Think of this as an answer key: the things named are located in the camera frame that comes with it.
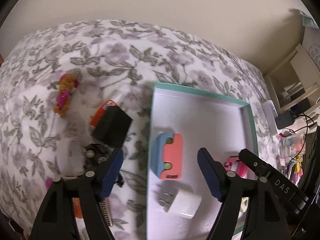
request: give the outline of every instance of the bed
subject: bed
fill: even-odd
[[[65,72],[80,86],[65,119],[52,112]],[[117,240],[143,239],[150,106],[155,82],[239,98],[251,104],[260,158],[276,166],[261,103],[269,99],[261,72],[203,40],[167,27],[124,20],[61,24],[25,36],[0,68],[0,208],[28,235],[52,180],[60,175],[61,140],[92,142],[90,117],[116,89],[133,119],[123,146],[124,187],[109,198]],[[84,225],[80,228],[87,239]]]

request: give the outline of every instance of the wall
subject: wall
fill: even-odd
[[[85,19],[126,19],[198,35],[262,72],[301,41],[300,0],[19,0],[0,29],[6,57],[24,35]]]

